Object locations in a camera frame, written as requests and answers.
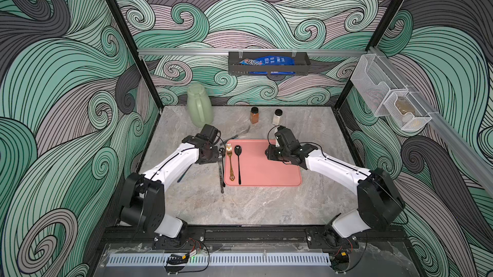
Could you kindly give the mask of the patterned silver fork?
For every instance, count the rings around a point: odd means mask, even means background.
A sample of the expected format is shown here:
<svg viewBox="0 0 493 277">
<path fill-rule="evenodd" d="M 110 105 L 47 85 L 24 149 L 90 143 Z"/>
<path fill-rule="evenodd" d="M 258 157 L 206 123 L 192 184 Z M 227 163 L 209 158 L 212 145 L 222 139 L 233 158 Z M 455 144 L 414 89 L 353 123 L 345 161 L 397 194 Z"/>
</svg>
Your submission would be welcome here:
<svg viewBox="0 0 493 277">
<path fill-rule="evenodd" d="M 224 182 L 224 170 L 223 170 L 223 156 L 225 153 L 225 149 L 219 148 L 218 150 L 218 168 L 219 168 L 219 177 L 220 177 L 220 192 L 223 194 L 224 193 L 224 187 L 225 187 L 225 182 Z"/>
</svg>

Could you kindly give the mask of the gold fork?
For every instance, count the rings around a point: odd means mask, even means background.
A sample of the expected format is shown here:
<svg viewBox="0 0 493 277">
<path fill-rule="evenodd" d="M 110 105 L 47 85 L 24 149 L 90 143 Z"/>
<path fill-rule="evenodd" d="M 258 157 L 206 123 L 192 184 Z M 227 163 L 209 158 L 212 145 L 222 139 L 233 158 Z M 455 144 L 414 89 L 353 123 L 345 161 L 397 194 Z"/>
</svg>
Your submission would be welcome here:
<svg viewBox="0 0 493 277">
<path fill-rule="evenodd" d="M 230 169 L 229 179 L 231 182 L 233 182 L 235 180 L 234 169 L 232 166 L 233 148 L 232 148 L 232 145 L 230 143 L 227 143 L 225 148 L 226 148 L 226 153 L 227 153 L 227 156 L 229 159 L 229 169 Z"/>
</svg>

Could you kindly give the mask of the black spoon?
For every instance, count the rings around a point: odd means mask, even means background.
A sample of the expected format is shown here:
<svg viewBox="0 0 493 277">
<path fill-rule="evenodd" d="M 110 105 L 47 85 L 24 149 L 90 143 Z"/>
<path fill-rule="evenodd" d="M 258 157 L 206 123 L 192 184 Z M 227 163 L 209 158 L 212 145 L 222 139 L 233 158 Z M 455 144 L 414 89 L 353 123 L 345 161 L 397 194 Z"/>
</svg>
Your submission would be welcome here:
<svg viewBox="0 0 493 277">
<path fill-rule="evenodd" d="M 241 164 L 240 164 L 240 156 L 241 156 L 241 153 L 242 153 L 242 148 L 241 146 L 237 145 L 235 146 L 234 148 L 234 152 L 238 158 L 238 184 L 241 185 L 242 184 L 242 180 L 241 180 Z"/>
</svg>

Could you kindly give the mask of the pink tray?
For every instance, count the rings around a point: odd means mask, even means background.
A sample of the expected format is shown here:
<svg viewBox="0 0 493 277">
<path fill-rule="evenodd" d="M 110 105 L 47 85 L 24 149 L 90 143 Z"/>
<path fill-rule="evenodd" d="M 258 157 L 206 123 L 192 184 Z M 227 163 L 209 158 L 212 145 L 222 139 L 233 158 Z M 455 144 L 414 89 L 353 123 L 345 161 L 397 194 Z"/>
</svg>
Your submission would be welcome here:
<svg viewBox="0 0 493 277">
<path fill-rule="evenodd" d="M 241 180 L 238 184 L 238 158 L 232 155 L 232 166 L 235 180 L 229 179 L 229 159 L 224 157 L 224 181 L 229 187 L 297 187 L 302 183 L 301 171 L 298 166 L 285 165 L 281 161 L 268 160 L 265 150 L 267 140 L 234 139 L 228 141 L 232 148 L 239 145 L 242 148 L 240 156 Z"/>
</svg>

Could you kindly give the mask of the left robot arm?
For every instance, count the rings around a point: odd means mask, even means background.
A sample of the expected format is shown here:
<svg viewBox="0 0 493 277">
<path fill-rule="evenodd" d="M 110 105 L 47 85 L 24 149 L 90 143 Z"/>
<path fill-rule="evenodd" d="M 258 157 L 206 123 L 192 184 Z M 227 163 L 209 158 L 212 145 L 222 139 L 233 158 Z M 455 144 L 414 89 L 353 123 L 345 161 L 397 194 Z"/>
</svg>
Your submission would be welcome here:
<svg viewBox="0 0 493 277">
<path fill-rule="evenodd" d="M 179 237 L 186 223 L 166 213 L 165 192 L 193 164 L 219 161 L 219 141 L 220 131 L 206 124 L 200 133 L 184 138 L 171 155 L 152 169 L 129 175 L 121 191 L 119 220 L 145 233 Z"/>
</svg>

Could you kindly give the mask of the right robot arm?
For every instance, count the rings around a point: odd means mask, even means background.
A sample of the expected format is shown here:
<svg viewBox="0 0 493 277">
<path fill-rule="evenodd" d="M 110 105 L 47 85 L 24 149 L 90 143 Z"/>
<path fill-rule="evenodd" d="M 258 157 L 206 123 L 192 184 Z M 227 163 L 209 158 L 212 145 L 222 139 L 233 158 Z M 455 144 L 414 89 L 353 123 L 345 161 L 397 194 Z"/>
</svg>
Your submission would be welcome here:
<svg viewBox="0 0 493 277">
<path fill-rule="evenodd" d="M 404 199 L 385 170 L 358 167 L 327 155 L 313 142 L 299 142 L 285 126 L 272 129 L 276 143 L 265 151 L 269 160 L 322 174 L 356 195 L 357 208 L 325 226 L 324 237 L 331 246 L 367 230 L 383 232 L 404 212 Z"/>
</svg>

